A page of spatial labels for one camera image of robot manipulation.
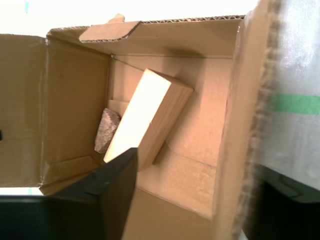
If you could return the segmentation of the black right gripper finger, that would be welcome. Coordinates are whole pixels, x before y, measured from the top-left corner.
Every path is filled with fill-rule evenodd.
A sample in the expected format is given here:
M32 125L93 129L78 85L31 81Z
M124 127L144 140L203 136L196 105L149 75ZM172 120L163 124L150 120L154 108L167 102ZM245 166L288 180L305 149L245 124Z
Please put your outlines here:
M248 211L249 240L318 240L320 191L279 173L259 176L255 204Z
M3 195L3 240L120 240L133 200L138 150L129 148L58 192Z

